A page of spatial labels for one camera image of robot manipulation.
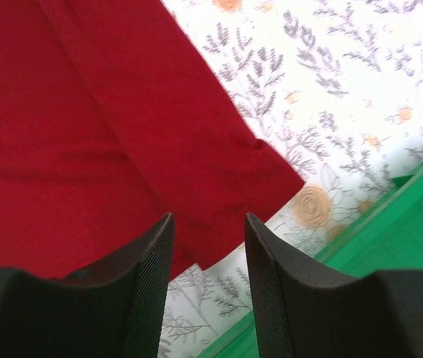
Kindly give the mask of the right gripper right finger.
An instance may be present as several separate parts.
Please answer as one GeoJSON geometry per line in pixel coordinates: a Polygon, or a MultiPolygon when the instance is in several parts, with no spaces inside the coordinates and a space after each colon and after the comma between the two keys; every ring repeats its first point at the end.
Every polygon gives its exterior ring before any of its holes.
{"type": "Polygon", "coordinates": [[[344,274],[253,213],[245,252],[262,357],[423,357],[423,270],[344,274]]]}

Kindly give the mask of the red t shirt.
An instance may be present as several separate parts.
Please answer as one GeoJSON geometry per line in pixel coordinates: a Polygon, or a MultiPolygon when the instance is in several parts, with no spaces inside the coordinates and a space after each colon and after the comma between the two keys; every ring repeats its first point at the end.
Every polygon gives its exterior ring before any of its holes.
{"type": "Polygon", "coordinates": [[[208,269],[303,180],[159,1],[0,1],[0,266],[62,277],[175,217],[208,269]]]}

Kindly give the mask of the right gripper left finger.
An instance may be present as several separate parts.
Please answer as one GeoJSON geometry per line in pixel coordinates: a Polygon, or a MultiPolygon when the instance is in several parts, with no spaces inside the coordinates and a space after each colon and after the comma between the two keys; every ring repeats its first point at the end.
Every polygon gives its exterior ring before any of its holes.
{"type": "Polygon", "coordinates": [[[0,268],[0,357],[155,357],[175,221],[61,279],[0,268]]]}

